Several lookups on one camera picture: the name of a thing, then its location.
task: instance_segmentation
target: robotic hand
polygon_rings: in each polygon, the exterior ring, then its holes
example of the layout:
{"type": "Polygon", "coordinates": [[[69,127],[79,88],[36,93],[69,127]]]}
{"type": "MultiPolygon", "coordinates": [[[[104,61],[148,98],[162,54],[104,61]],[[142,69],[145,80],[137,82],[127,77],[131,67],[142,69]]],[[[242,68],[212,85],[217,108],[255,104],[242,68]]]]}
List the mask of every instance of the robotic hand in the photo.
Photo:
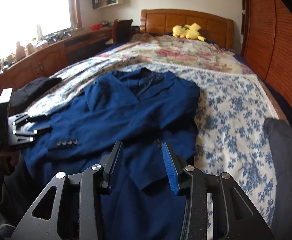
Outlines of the robotic hand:
{"type": "Polygon", "coordinates": [[[41,127],[33,132],[21,132],[18,129],[27,122],[43,121],[46,115],[32,117],[27,112],[9,117],[10,98],[12,88],[4,89],[0,96],[0,157],[1,167],[6,175],[10,175],[14,171],[12,165],[13,155],[8,152],[18,152],[20,149],[32,147],[35,140],[40,135],[50,132],[51,127],[41,127]]]}
{"type": "MultiPolygon", "coordinates": [[[[0,152],[31,147],[37,136],[51,130],[43,127],[33,132],[19,132],[18,128],[26,122],[39,121],[45,116],[31,117],[23,113],[11,117],[9,122],[11,93],[12,89],[6,89],[0,97],[0,152]]],[[[213,197],[213,239],[274,240],[264,219],[230,174],[204,174],[187,165],[182,156],[175,155],[169,143],[164,143],[162,154],[171,190],[177,197],[186,196],[180,240],[206,240],[207,193],[213,197]]],[[[122,156],[123,143],[117,141],[99,164],[74,175],[57,173],[21,219],[11,240],[105,239],[100,195],[109,195],[115,188],[122,156]],[[75,211],[71,208],[71,195],[76,192],[79,192],[78,236],[73,230],[75,211]]],[[[11,156],[8,158],[6,169],[11,172],[11,156]]]]}

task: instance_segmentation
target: human hand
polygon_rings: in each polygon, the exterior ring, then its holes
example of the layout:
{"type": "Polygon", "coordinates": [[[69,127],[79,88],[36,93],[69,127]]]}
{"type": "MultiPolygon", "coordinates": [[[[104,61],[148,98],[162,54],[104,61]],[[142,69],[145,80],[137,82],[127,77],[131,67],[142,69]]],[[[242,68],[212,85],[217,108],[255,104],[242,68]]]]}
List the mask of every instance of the human hand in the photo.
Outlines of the human hand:
{"type": "Polygon", "coordinates": [[[0,170],[3,171],[5,174],[10,173],[7,171],[7,158],[11,157],[10,159],[10,165],[16,166],[19,163],[19,154],[20,152],[6,152],[6,151],[1,151],[0,152],[0,170]]]}

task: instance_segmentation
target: black pillow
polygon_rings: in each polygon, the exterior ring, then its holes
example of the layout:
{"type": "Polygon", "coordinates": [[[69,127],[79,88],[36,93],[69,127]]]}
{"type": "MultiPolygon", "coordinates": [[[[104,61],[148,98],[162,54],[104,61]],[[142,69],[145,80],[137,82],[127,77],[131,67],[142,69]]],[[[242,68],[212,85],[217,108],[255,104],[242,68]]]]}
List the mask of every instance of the black pillow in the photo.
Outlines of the black pillow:
{"type": "Polygon", "coordinates": [[[267,118],[264,129],[277,179],[271,230],[276,240],[292,239],[292,128],[283,120],[267,118]]]}

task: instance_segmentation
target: bottle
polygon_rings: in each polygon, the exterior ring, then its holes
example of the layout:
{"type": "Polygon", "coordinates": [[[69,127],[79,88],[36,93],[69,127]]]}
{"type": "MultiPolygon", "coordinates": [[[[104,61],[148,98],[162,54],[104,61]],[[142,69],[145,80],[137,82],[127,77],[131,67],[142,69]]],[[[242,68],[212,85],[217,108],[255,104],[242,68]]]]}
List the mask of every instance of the bottle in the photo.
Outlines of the bottle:
{"type": "Polygon", "coordinates": [[[8,62],[9,64],[11,64],[11,63],[13,62],[13,55],[12,55],[12,54],[10,54],[10,55],[7,57],[7,62],[8,62]]]}
{"type": "Polygon", "coordinates": [[[37,24],[37,36],[38,36],[38,41],[44,39],[44,36],[42,35],[42,30],[41,30],[40,24],[37,24]]]}
{"type": "Polygon", "coordinates": [[[19,61],[26,56],[25,48],[20,45],[20,41],[16,43],[16,60],[19,61]]]}
{"type": "Polygon", "coordinates": [[[26,48],[27,48],[27,52],[28,52],[28,56],[31,55],[33,53],[32,50],[33,45],[31,43],[29,43],[26,48]]]}
{"type": "Polygon", "coordinates": [[[38,44],[38,41],[36,40],[36,38],[33,38],[33,39],[31,40],[31,44],[32,44],[32,53],[34,53],[34,52],[37,51],[36,46],[37,46],[37,44],[38,44]]]}

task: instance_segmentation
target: bright window light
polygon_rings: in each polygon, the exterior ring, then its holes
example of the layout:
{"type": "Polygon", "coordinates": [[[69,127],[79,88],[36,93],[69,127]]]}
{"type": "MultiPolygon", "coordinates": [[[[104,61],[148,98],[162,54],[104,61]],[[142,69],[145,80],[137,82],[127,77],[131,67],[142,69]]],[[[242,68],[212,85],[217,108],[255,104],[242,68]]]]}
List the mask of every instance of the bright window light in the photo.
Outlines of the bright window light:
{"type": "Polygon", "coordinates": [[[38,39],[37,24],[44,36],[70,28],[69,0],[0,0],[0,58],[38,39]]]}

